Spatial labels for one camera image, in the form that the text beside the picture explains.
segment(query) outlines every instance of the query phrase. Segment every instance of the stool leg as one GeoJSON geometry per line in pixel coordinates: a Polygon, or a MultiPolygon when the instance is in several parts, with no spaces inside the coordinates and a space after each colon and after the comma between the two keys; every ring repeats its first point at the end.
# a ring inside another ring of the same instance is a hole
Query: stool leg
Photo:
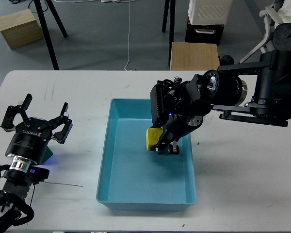
{"type": "Polygon", "coordinates": [[[176,13],[176,0],[170,0],[170,22],[169,22],[169,63],[170,66],[170,58],[171,58],[171,47],[174,41],[175,35],[175,13],[176,13]]]}
{"type": "Polygon", "coordinates": [[[48,7],[50,9],[50,11],[52,12],[57,24],[58,24],[58,27],[60,28],[60,30],[62,31],[62,34],[63,36],[66,38],[68,36],[65,28],[64,28],[64,25],[62,23],[62,21],[60,20],[59,18],[59,15],[54,7],[54,4],[52,3],[52,0],[46,0],[47,4],[48,4],[48,7]]]}
{"type": "Polygon", "coordinates": [[[164,7],[164,17],[163,17],[163,25],[162,25],[162,32],[166,32],[166,25],[167,25],[167,17],[168,17],[168,9],[169,9],[169,1],[165,0],[165,7],[164,7]]]}
{"type": "Polygon", "coordinates": [[[42,28],[43,35],[45,38],[45,42],[47,43],[49,56],[50,56],[50,59],[52,61],[54,70],[59,70],[58,63],[56,60],[55,51],[54,51],[52,41],[51,41],[50,36],[49,36],[48,26],[47,26],[47,23],[46,23],[45,18],[44,18],[41,2],[40,2],[40,0],[34,0],[34,4],[35,4],[35,8],[36,8],[37,13],[38,13],[41,28],[42,28]]]}

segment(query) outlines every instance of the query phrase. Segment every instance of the white table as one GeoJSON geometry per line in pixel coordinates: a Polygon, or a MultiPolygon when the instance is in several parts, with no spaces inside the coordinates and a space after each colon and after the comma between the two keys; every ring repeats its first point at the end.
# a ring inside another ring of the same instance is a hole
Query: white table
{"type": "MultiPolygon", "coordinates": [[[[148,99],[157,80],[192,71],[13,71],[0,88],[0,124],[8,105],[33,100],[28,116],[51,119],[69,103],[73,128],[47,165],[49,182],[40,183],[32,207],[34,219],[11,230],[30,231],[291,231],[291,120],[287,128],[205,117],[192,133],[197,203],[184,212],[115,211],[96,201],[109,104],[112,98],[148,99]]],[[[247,81],[248,100],[255,77],[247,81]]],[[[0,165],[13,133],[0,128],[0,165]]],[[[0,180],[0,189],[5,180],[0,180]]]]}

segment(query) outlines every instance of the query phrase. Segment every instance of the floor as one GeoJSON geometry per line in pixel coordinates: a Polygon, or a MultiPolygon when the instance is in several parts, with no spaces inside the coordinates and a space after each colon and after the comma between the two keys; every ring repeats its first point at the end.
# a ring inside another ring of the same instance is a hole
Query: floor
{"type": "MultiPolygon", "coordinates": [[[[13,5],[0,0],[0,16],[26,9],[29,2],[13,5]]],[[[263,19],[259,11],[271,2],[234,0],[218,46],[219,56],[230,54],[238,62],[262,40],[263,19]]],[[[128,51],[127,70],[169,69],[168,33],[161,30],[164,0],[136,0],[130,4],[96,0],[54,5],[69,35],[62,36],[47,10],[45,17],[61,70],[124,70],[128,51]]],[[[188,5],[189,0],[176,1],[175,41],[184,41],[188,5]]],[[[34,4],[30,9],[35,11],[34,4]]],[[[52,69],[44,40],[10,50],[0,33],[0,85],[12,70],[52,69]]]]}

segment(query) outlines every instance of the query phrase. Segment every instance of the blue plastic tray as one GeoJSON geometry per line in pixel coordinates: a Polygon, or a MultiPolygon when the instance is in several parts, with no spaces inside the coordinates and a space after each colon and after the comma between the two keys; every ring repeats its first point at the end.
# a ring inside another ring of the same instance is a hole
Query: blue plastic tray
{"type": "Polygon", "coordinates": [[[183,211],[196,202],[190,136],[180,155],[146,151],[150,100],[113,99],[102,156],[97,201],[110,209],[183,211]]]}

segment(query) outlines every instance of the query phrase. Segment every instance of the yellow cube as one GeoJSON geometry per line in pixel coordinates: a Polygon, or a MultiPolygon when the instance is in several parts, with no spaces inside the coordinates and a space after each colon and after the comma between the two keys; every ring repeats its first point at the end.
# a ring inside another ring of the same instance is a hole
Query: yellow cube
{"type": "Polygon", "coordinates": [[[149,128],[146,130],[146,150],[151,151],[151,147],[158,143],[161,134],[163,133],[162,128],[149,128]]]}

